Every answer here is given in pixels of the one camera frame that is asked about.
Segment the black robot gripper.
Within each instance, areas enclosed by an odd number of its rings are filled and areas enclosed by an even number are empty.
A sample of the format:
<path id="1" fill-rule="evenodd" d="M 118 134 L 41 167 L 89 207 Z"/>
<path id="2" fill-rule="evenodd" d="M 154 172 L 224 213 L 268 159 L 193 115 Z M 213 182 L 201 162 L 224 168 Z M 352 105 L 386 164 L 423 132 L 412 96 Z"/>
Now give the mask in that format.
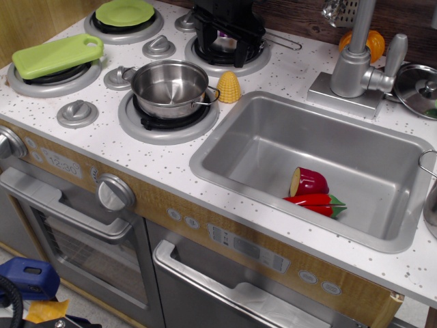
<path id="1" fill-rule="evenodd" d="M 210 54 L 217 32 L 237 40 L 234 66 L 242 68 L 259 57 L 259 43 L 265 34 L 263 23 L 255 17 L 253 1 L 193 1 L 195 31 L 199 49 Z"/>

